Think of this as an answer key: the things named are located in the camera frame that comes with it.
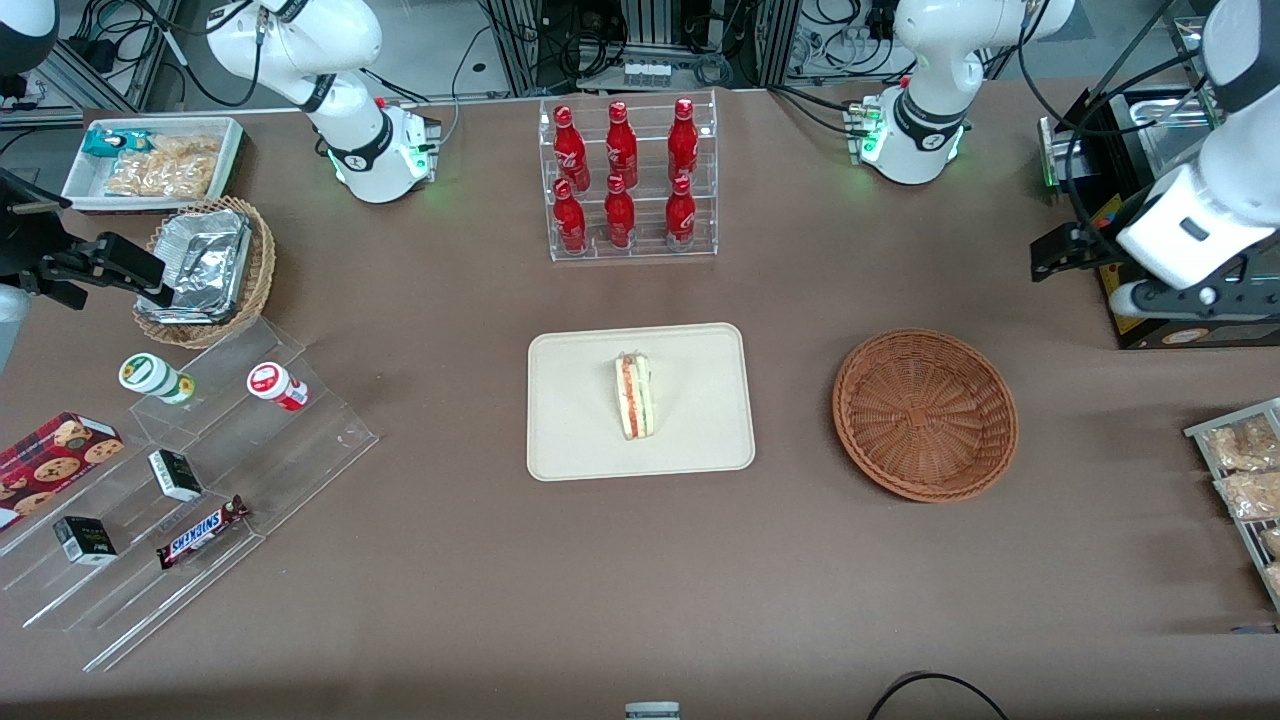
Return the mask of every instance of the acrylic display rack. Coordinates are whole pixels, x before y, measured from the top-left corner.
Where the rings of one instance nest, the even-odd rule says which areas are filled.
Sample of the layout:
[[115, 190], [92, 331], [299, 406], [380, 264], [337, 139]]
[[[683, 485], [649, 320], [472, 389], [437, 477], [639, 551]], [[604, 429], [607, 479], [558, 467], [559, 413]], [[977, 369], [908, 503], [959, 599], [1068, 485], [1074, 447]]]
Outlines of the acrylic display rack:
[[[307, 384], [302, 410], [248, 395], [248, 370], [266, 360]], [[119, 662], [378, 442], [311, 370], [302, 346], [266, 320], [248, 323], [183, 370], [196, 380], [189, 401], [138, 401], [115, 423], [127, 445], [105, 471], [0, 536], [9, 609], [24, 628], [63, 630], [84, 671]], [[147, 462], [157, 447], [187, 456], [205, 488], [198, 501], [161, 495]], [[252, 514], [161, 570], [156, 548], [234, 495]], [[63, 515], [100, 519], [119, 556], [101, 568], [69, 562], [51, 527]]]
[[[632, 258], [671, 259], [691, 255], [716, 255], [719, 249], [719, 218], [717, 197], [719, 182], [716, 156], [716, 95], [713, 92], [637, 94], [627, 95], [627, 115], [636, 132], [640, 159], [640, 182], [630, 190], [636, 208], [635, 242], [628, 250], [614, 247], [607, 234], [604, 199], [608, 195], [605, 179], [609, 163], [604, 138], [609, 132], [609, 97], [581, 96], [543, 100], [539, 108], [538, 150], [543, 170], [543, 202], [547, 206], [547, 237], [552, 260], [590, 261], [626, 260]], [[694, 101], [694, 124], [698, 127], [698, 168], [690, 193], [698, 206], [694, 214], [694, 240], [689, 250], [675, 252], [667, 247], [667, 199], [671, 197], [671, 178], [667, 174], [667, 135], [675, 119], [676, 100]], [[564, 251], [556, 228], [552, 206], [556, 196], [552, 183], [559, 176], [556, 164], [556, 123], [552, 110], [567, 105], [573, 110], [573, 124], [586, 142], [586, 167], [591, 172], [591, 186], [577, 196], [586, 213], [586, 252], [570, 255]]]

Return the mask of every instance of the white tray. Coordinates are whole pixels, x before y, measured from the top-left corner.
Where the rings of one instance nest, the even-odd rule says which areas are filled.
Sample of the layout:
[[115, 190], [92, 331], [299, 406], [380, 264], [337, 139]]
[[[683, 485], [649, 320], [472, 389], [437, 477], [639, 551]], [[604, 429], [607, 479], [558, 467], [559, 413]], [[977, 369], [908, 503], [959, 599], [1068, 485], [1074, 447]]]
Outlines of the white tray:
[[[653, 366], [657, 428], [627, 441], [613, 360]], [[529, 473], [543, 482], [741, 470], [755, 459], [742, 333], [728, 323], [552, 333], [529, 345]]]
[[72, 170], [63, 184], [63, 197], [72, 201], [72, 208], [82, 213], [143, 213], [156, 210], [177, 210], [196, 202], [216, 200], [223, 196], [230, 179], [236, 151], [239, 149], [244, 129], [228, 117], [177, 117], [177, 118], [113, 118], [93, 120], [86, 128], [86, 135], [97, 128], [148, 129], [156, 135], [192, 136], [210, 135], [221, 138], [218, 151], [218, 164], [209, 182], [205, 196], [195, 200], [178, 197], [122, 197], [106, 193], [106, 179], [115, 170], [115, 158], [96, 158], [87, 152], [77, 152]]

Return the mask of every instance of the brown table surface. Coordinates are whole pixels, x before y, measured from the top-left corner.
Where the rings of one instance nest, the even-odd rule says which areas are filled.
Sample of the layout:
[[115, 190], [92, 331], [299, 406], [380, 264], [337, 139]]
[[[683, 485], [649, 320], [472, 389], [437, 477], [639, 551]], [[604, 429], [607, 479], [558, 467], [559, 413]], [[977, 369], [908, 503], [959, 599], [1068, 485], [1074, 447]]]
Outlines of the brown table surface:
[[[1082, 87], [1046, 85], [1064, 106]], [[1014, 717], [1275, 717], [1280, 638], [1228, 634], [1275, 615], [1181, 428], [1280, 395], [1276, 351], [1120, 352], [1093, 277], [1030, 283], [1028, 242], [1068, 213], [1021, 83], [982, 91], [924, 187], [850, 167], [764, 92], [717, 97], [719, 256], [617, 268], [547, 258], [536, 101], [466, 108], [435, 184], [387, 206], [334, 182], [303, 115], [239, 115], [234, 192], [279, 243], [266, 315], [383, 441], [105, 674], [0, 615], [0, 703], [32, 703], [0, 716], [586, 720], [671, 698], [689, 720], [844, 719], [934, 669]], [[146, 341], [131, 300], [36, 304], [0, 443], [125, 411], [129, 352], [191, 357]], [[742, 331], [750, 468], [530, 478], [535, 336], [701, 322]], [[970, 502], [899, 500], [836, 441], [840, 360], [908, 325], [978, 347], [1016, 398], [1018, 456]]]

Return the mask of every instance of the coca-cola bottle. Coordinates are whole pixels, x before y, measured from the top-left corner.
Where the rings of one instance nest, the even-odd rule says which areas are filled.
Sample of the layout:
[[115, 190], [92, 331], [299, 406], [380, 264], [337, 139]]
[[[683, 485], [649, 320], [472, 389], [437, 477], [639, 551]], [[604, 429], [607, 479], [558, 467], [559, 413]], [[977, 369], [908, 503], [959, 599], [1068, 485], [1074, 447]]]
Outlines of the coca-cola bottle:
[[667, 199], [667, 247], [684, 252], [694, 243], [694, 213], [698, 206], [689, 195], [689, 176], [677, 176]]
[[609, 242], [618, 250], [627, 250], [635, 238], [636, 206], [627, 195], [622, 176], [609, 176], [609, 196], [604, 199], [604, 217], [609, 224]]
[[556, 178], [552, 184], [556, 193], [556, 205], [552, 214], [556, 215], [556, 229], [561, 236], [561, 245], [570, 255], [586, 252], [586, 215], [582, 214], [582, 205], [573, 197], [573, 188], [564, 178]]
[[552, 115], [556, 118], [556, 164], [561, 174], [573, 183], [575, 192], [586, 192], [591, 187], [591, 172], [586, 169], [582, 133], [573, 127], [573, 111], [559, 105]]
[[667, 136], [667, 174], [672, 182], [681, 174], [694, 176], [698, 168], [698, 128], [694, 127], [694, 101], [676, 100], [676, 122]]
[[609, 102], [609, 135], [604, 138], [609, 152], [609, 172], [622, 176], [627, 188], [640, 182], [640, 158], [636, 151], [636, 131], [627, 122], [627, 104]]

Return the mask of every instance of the cookie box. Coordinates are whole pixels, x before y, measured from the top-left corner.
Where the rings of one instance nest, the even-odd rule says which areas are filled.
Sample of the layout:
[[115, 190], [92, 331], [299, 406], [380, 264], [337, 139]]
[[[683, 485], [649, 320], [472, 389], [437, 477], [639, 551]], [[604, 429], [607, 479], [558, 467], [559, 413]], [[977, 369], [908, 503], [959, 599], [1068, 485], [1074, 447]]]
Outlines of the cookie box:
[[115, 428], [63, 413], [0, 451], [0, 532], [123, 447]]

